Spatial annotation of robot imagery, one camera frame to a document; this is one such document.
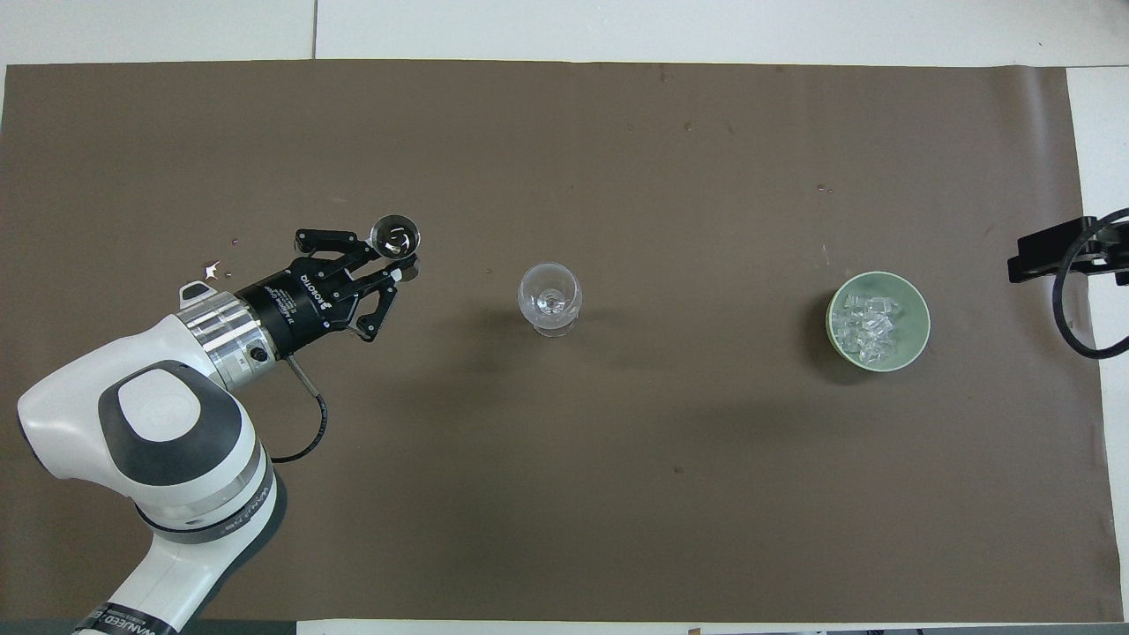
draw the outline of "clear glass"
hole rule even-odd
[[[580,315],[583,299],[580,282],[568,267],[559,262],[535,264],[522,276],[517,288],[517,306],[522,315],[548,338],[572,330]]]

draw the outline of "black label band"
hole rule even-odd
[[[165,620],[122,604],[106,602],[78,623],[75,633],[89,628],[107,635],[177,635]]]

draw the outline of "black cable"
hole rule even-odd
[[[1074,337],[1074,331],[1066,323],[1066,315],[1062,313],[1062,285],[1066,284],[1066,275],[1070,271],[1070,267],[1074,266],[1074,261],[1078,258],[1078,253],[1082,252],[1083,245],[1087,241],[1097,235],[1099,232],[1105,229],[1110,225],[1113,225],[1118,220],[1129,216],[1129,208],[1119,209],[1113,214],[1102,217],[1089,226],[1088,229],[1083,232],[1077,238],[1070,243],[1069,249],[1066,250],[1066,254],[1059,262],[1059,269],[1054,272],[1054,286],[1051,289],[1051,308],[1054,311],[1054,325],[1058,327],[1059,333],[1066,343],[1070,345],[1070,348],[1078,351],[1079,355],[1088,357],[1091,359],[1109,359],[1117,355],[1121,355],[1126,350],[1129,350],[1129,336],[1119,341],[1118,343],[1106,347],[1106,348],[1089,348],[1088,346],[1082,343],[1078,338]]]
[[[280,456],[278,459],[272,456],[271,461],[275,463],[289,463],[290,461],[297,461],[298,459],[301,459],[306,454],[313,452],[314,449],[317,447],[317,444],[322,442],[322,436],[325,435],[325,426],[330,423],[330,411],[325,408],[325,400],[322,399],[321,394],[315,394],[314,399],[317,400],[317,405],[322,408],[322,425],[317,428],[317,436],[315,436],[314,441],[310,441],[309,445],[307,445],[301,452],[290,454],[289,456]]]

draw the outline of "bowl rim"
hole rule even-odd
[[[902,282],[905,282],[905,286],[908,286],[914,294],[917,294],[917,296],[921,299],[921,306],[925,307],[925,339],[921,340],[921,346],[917,349],[917,351],[913,353],[912,357],[905,360],[904,364],[894,366],[892,368],[872,368],[869,366],[866,366],[858,359],[851,358],[843,351],[842,347],[839,346],[839,342],[835,341],[834,334],[831,332],[831,310],[835,306],[835,303],[839,299],[840,294],[842,294],[843,289],[847,288],[848,285],[850,285],[855,280],[858,280],[859,278],[865,278],[867,276],[890,276],[892,278],[898,278]],[[851,279],[847,280],[842,285],[840,285],[839,288],[835,289],[834,295],[831,296],[831,302],[828,303],[828,311],[823,322],[828,331],[828,339],[831,340],[831,347],[835,349],[835,353],[838,353],[840,357],[858,366],[859,368],[863,368],[864,371],[869,371],[872,373],[893,373],[894,371],[901,371],[902,368],[909,366],[910,364],[916,362],[918,357],[921,356],[921,353],[925,351],[926,345],[929,343],[929,337],[933,334],[933,316],[929,315],[929,303],[925,301],[925,296],[921,295],[921,292],[918,290],[916,286],[913,286],[913,282],[910,282],[905,278],[902,278],[901,276],[892,271],[882,271],[882,270],[864,271],[863,273],[859,273],[852,277]]]

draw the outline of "green bowl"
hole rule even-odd
[[[864,364],[857,355],[843,351],[839,342],[835,341],[831,331],[831,311],[841,305],[848,294],[858,294],[864,297],[889,297],[901,306],[901,313],[893,318],[896,328],[894,339],[898,341],[898,346],[890,357]],[[926,305],[925,298],[921,297],[921,293],[905,278],[889,271],[868,271],[855,276],[839,287],[828,305],[826,328],[831,346],[835,347],[843,359],[859,368],[875,373],[898,371],[917,359],[925,350],[926,342],[929,341],[929,307]]]

